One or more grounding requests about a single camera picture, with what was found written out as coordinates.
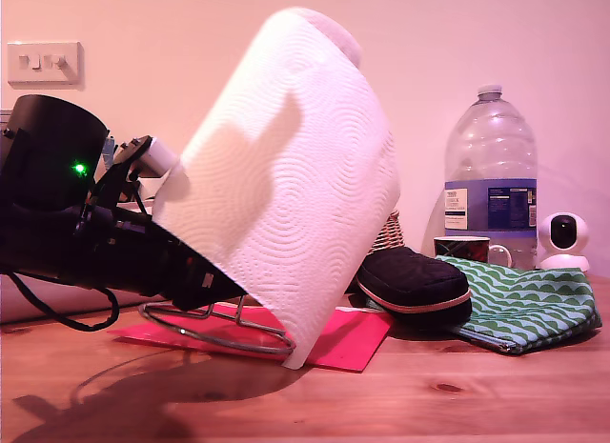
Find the light switch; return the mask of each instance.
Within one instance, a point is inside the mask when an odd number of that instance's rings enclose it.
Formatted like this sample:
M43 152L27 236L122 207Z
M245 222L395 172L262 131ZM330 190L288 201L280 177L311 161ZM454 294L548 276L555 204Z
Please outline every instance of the light switch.
M80 82L80 43L9 43L9 84Z

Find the wood grain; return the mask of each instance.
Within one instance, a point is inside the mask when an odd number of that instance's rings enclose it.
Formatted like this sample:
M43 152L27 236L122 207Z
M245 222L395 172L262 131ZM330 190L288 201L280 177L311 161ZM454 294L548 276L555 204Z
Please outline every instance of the wood grain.
M610 280L591 278L610 320ZM79 319L91 323L103 314ZM115 327L142 322L125 309ZM2 327L2 441L608 442L610 336L515 357L394 327L364 373Z

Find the pink folder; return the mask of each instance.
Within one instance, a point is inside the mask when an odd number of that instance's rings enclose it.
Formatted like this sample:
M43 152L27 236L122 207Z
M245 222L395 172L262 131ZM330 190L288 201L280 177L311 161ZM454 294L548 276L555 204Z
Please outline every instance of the pink folder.
M216 304L214 310L234 314L235 307ZM274 346L280 343L276 338L261 331L239 327L233 321L220 317L203 320L165 316L166 320L198 332L245 343ZM270 327L281 328L275 317L263 307L245 307L242 319ZM385 312L366 312L353 309L335 309L333 316L317 339L306 364L328 367L351 372L362 372L377 347L381 344L390 326L392 316ZM234 350L195 340L189 336L172 332L152 322L111 330L119 336L117 341L138 342L161 346L172 346L204 352L227 352L251 357L281 360L283 356Z

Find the water bottle cap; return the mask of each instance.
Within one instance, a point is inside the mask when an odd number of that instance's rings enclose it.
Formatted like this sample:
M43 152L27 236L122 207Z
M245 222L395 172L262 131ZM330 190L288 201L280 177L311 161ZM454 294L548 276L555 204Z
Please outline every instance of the water bottle cap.
M478 95L483 95L484 93L502 93L502 86L500 84L488 84L478 88Z

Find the white security camera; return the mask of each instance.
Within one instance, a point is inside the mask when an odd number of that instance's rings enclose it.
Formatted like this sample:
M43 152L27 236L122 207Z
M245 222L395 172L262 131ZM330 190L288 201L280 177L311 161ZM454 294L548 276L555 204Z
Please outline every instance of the white security camera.
M539 265L542 269L589 270L589 261L580 255L589 241L589 229L581 217L571 212L556 212L539 226L539 242L546 249Z

